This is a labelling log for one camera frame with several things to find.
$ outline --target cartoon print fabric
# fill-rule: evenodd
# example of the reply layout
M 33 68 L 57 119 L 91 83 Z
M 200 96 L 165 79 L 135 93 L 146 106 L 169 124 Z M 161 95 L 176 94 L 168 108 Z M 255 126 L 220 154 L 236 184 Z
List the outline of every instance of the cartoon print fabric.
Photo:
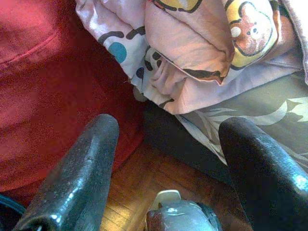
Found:
M 76 0 L 84 27 L 131 84 L 172 114 L 302 68 L 278 0 Z
M 228 0 L 225 10 L 235 54 L 232 68 L 242 69 L 265 55 L 277 40 L 268 0 Z

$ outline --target red cushion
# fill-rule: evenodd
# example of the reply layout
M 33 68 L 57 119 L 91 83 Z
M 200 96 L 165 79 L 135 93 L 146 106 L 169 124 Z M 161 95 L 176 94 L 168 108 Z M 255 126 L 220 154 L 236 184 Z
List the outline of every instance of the red cushion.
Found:
M 24 205 L 97 114 L 120 125 L 114 169 L 143 136 L 142 104 L 70 2 L 0 5 L 0 193 Z

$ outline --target blanket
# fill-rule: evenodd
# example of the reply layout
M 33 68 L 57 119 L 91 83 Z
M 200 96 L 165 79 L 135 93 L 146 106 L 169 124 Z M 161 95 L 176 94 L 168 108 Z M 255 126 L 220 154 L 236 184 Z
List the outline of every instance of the blanket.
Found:
M 303 67 L 301 43 L 279 0 L 76 1 L 84 27 L 129 81 L 172 114 L 217 104 Z

